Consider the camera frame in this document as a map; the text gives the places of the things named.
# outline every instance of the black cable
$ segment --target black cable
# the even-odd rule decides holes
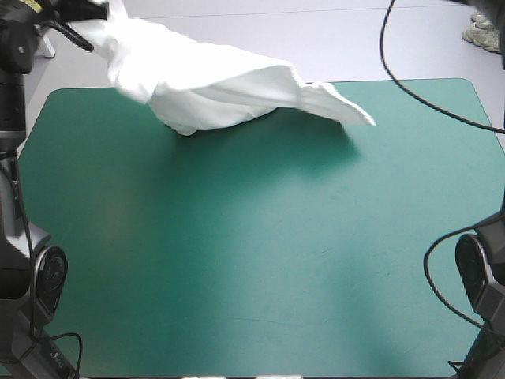
[[[460,367],[463,366],[464,364],[464,362],[454,362],[454,361],[448,361],[447,363],[449,364],[450,367],[454,369],[454,371],[456,371],[456,373],[459,373]]]
[[[84,352],[84,343],[82,341],[82,337],[80,336],[79,333],[63,333],[57,336],[52,336],[52,337],[47,337],[47,338],[41,338],[38,340],[38,342],[46,342],[46,341],[55,341],[55,340],[60,340],[61,338],[66,338],[66,337],[74,337],[77,339],[79,342],[79,355],[77,356],[77,364],[76,364],[76,379],[80,378],[80,364],[82,363],[82,355]]]
[[[441,107],[438,107],[435,104],[430,103],[426,99],[420,97],[419,95],[417,95],[416,93],[412,92],[407,87],[405,87],[402,83],[400,83],[400,81],[396,78],[396,76],[389,69],[389,66],[386,63],[386,58],[384,56],[384,33],[386,32],[387,22],[389,21],[389,16],[391,14],[391,11],[392,11],[393,6],[395,5],[395,3],[396,3],[396,0],[391,0],[391,4],[387,8],[387,12],[386,12],[386,16],[384,18],[383,24],[382,24],[382,28],[380,29],[380,61],[382,62],[382,66],[386,70],[386,72],[389,75],[389,77],[393,80],[393,82],[398,87],[400,87],[401,90],[403,90],[405,93],[407,93],[409,96],[412,96],[415,100],[423,103],[424,105],[432,108],[433,110],[435,110],[437,112],[445,114],[448,117],[454,118],[454,119],[456,119],[456,120],[458,120],[460,122],[464,122],[465,124],[468,124],[470,126],[474,126],[476,128],[479,128],[479,129],[484,129],[484,130],[488,130],[488,131],[495,132],[495,133],[505,134],[505,130],[501,130],[501,129],[497,129],[497,128],[492,128],[491,126],[482,125],[482,124],[480,124],[478,122],[471,121],[471,120],[469,120],[467,118],[463,118],[463,117],[461,117],[461,116],[459,116],[457,114],[451,113],[450,111],[446,111],[445,109],[443,109]]]

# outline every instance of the wire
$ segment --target wire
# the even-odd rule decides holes
[[[17,206],[20,210],[21,214],[21,219],[23,222],[23,228],[24,232],[26,234],[26,239],[28,243],[28,251],[29,251],[29,260],[30,260],[30,308],[31,308],[31,317],[30,317],[30,338],[32,339],[32,345],[23,353],[23,355],[19,359],[14,359],[14,360],[3,360],[0,361],[0,364],[3,365],[14,365],[17,363],[21,363],[23,359],[25,359],[28,355],[30,355],[33,350],[37,347],[39,343],[47,342],[47,341],[54,341],[54,340],[60,340],[61,338],[65,337],[74,337],[77,339],[79,343],[79,354],[77,357],[77,364],[76,364],[76,376],[75,378],[78,379],[80,378],[80,366],[82,363],[82,356],[84,353],[84,344],[82,337],[75,332],[69,332],[69,333],[64,333],[60,334],[57,336],[52,336],[52,337],[44,337],[40,338],[40,336],[36,336],[36,327],[35,327],[35,318],[36,318],[36,313],[35,313],[35,308],[36,308],[36,299],[35,299],[35,253],[33,250],[33,244],[32,244],[32,236],[30,234],[30,227],[28,224],[28,217],[26,216],[26,210],[24,208],[24,202],[23,202],[23,194],[21,192],[21,183],[20,183],[20,175],[19,175],[19,165],[17,162],[17,159],[13,160],[14,162],[14,168],[15,168],[15,174],[16,174],[16,179],[17,179],[17,184],[14,182],[14,180],[10,177],[9,173],[7,170],[3,167],[2,163],[0,162],[0,171],[2,172],[3,176],[6,178],[7,182],[9,183],[9,186],[11,190],[13,191],[13,196],[14,200],[17,203]]]
[[[456,373],[459,373],[460,367],[463,366],[464,364],[464,362],[454,362],[454,361],[448,361],[447,363],[449,364],[450,367],[454,369],[454,371],[456,371]]]
[[[39,342],[46,342],[46,341],[55,341],[55,340],[60,340],[61,338],[66,338],[66,337],[74,337],[77,339],[77,342],[79,343],[79,355],[77,356],[77,364],[76,364],[76,379],[80,378],[80,364],[82,363],[82,355],[84,352],[84,343],[82,341],[82,337],[80,336],[79,333],[63,333],[58,336],[52,336],[52,337],[47,337],[47,338],[41,338],[39,339]]]
[[[387,27],[387,22],[389,21],[389,16],[391,15],[391,11],[392,11],[393,6],[395,5],[395,3],[396,3],[396,0],[391,0],[391,4],[387,8],[386,16],[384,17],[384,20],[383,20],[382,28],[380,29],[380,61],[382,62],[382,66],[386,70],[386,72],[389,75],[389,77],[393,80],[393,82],[398,87],[400,87],[401,90],[403,90],[405,93],[407,93],[409,96],[413,97],[415,100],[423,103],[424,105],[432,108],[433,110],[435,110],[437,112],[445,114],[446,116],[454,118],[454,119],[456,119],[456,120],[458,120],[460,122],[464,122],[465,124],[468,124],[470,126],[474,126],[474,127],[478,128],[478,129],[484,129],[484,130],[488,130],[488,131],[495,132],[495,133],[505,134],[505,130],[501,130],[501,129],[497,129],[497,128],[492,128],[491,126],[482,125],[482,124],[480,124],[478,122],[471,121],[471,120],[469,120],[467,118],[463,118],[463,117],[461,117],[461,116],[459,116],[457,114],[454,114],[454,113],[452,113],[450,111],[446,111],[445,109],[443,109],[441,107],[438,107],[438,106],[436,106],[433,103],[430,103],[429,101],[427,101],[426,99],[424,99],[421,96],[417,95],[416,93],[412,92],[410,89],[408,89],[407,87],[405,87],[402,83],[400,83],[400,81],[391,72],[389,66],[387,65],[385,54],[384,54],[384,34],[386,32],[386,27]]]

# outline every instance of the white towel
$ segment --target white towel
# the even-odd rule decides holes
[[[342,124],[375,125],[333,85],[306,84],[287,61],[198,43],[161,24],[128,18],[122,0],[108,2],[107,21],[73,28],[108,61],[107,76],[120,93],[149,104],[180,134],[234,126],[277,107]]]

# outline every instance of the green mat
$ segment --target green mat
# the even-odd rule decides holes
[[[467,81],[407,83],[488,122]],[[21,173],[30,219],[69,255],[50,331],[82,333],[83,374],[451,374],[477,330],[422,257],[499,209],[503,152],[391,82],[337,88],[378,126],[283,109],[179,137],[112,89],[50,96]],[[455,243],[433,275],[471,313]]]

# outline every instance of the sneaker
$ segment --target sneaker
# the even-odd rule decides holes
[[[488,18],[479,11],[475,11],[472,13],[472,21],[475,22],[475,25],[479,29],[492,29],[494,28],[492,22],[488,20]]]
[[[499,37],[497,28],[481,29],[478,28],[477,23],[474,22],[463,32],[462,38],[466,42],[471,42],[476,46],[483,47],[487,51],[499,53]]]

